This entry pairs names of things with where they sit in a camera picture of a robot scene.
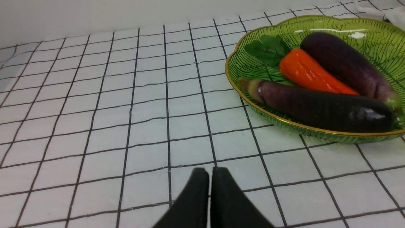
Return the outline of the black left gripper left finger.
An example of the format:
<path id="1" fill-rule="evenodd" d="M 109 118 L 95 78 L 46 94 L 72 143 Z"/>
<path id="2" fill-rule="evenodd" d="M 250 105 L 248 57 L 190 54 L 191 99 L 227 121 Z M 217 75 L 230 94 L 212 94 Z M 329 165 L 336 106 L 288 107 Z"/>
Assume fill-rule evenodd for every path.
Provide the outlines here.
<path id="1" fill-rule="evenodd" d="M 173 205 L 154 228 L 206 228 L 209 174 L 204 168 L 193 169 L 191 176 Z"/>

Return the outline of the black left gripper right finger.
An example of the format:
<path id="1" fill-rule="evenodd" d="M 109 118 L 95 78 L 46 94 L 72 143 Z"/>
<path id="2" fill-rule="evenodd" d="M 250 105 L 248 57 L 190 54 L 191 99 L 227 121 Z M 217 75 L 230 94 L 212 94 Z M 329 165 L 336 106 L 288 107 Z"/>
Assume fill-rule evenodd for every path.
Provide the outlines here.
<path id="1" fill-rule="evenodd" d="M 229 170 L 214 167 L 211 182 L 212 228 L 273 228 L 237 185 Z"/>

